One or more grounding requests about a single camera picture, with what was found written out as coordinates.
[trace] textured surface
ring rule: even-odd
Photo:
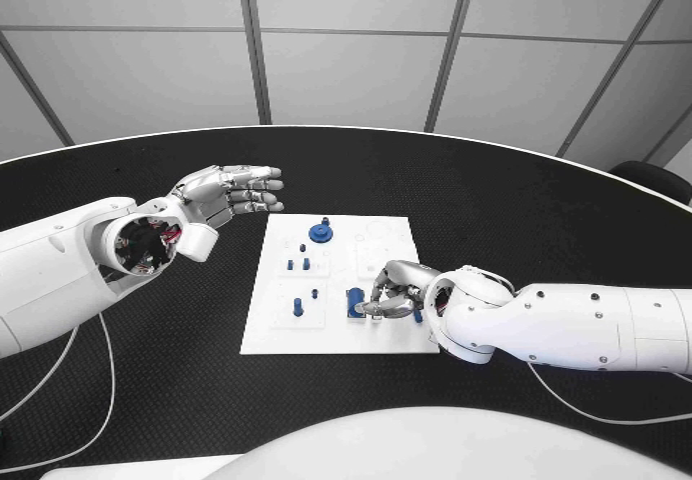
[[[686,211],[543,157],[399,132],[251,127],[26,158],[0,165],[0,229],[107,196],[143,203],[210,164],[280,167],[291,213],[408,216],[419,259],[442,271],[471,264],[517,288],[533,282],[692,287]],[[236,218],[206,264],[177,259],[105,311],[118,373],[114,416],[101,439],[62,466],[243,453],[352,413],[458,405],[579,429],[692,473],[689,422],[592,422],[555,401],[503,352],[480,366],[447,355],[241,357],[265,222],[261,215]],[[65,341],[0,361],[0,411],[36,384]],[[545,367],[540,373],[597,415],[634,419],[692,409],[692,385],[672,375]],[[92,320],[55,378],[3,425],[0,468],[52,458],[89,440],[107,413],[108,382]],[[34,479],[55,467],[6,478]]]

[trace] bolt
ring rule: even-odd
[[[292,301],[292,314],[300,317],[303,315],[303,302],[300,298]]]

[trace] robotic hand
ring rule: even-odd
[[[514,292],[476,267],[440,274],[393,260],[354,308],[389,318],[421,310],[440,346],[473,363],[497,347],[529,363],[692,373],[692,290],[532,284]]]
[[[170,265],[206,261],[236,214],[278,212],[271,167],[210,166],[166,197],[137,206],[105,198],[0,232],[0,358],[47,342],[92,318]]]

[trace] white wall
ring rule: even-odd
[[[3,0],[0,31],[76,143],[259,123],[242,1]],[[649,4],[470,0],[434,131],[556,154]],[[256,0],[272,122],[422,131],[455,5]],[[666,44],[636,45],[571,160],[664,165],[689,138],[686,123],[670,134],[692,104],[689,14],[663,0],[641,40]],[[0,102],[0,160],[55,148],[4,63]]]
[[[692,183],[692,140],[687,142],[677,155],[666,165],[666,170],[670,170],[689,183]]]

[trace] white board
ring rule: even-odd
[[[310,240],[308,230],[321,223],[321,215],[269,215],[241,354],[438,353],[429,327],[412,315],[373,320],[349,318],[346,313],[346,290],[360,288],[369,300],[386,261],[418,262],[408,218],[327,218],[333,238],[320,244]],[[292,313],[295,298],[301,316]]]

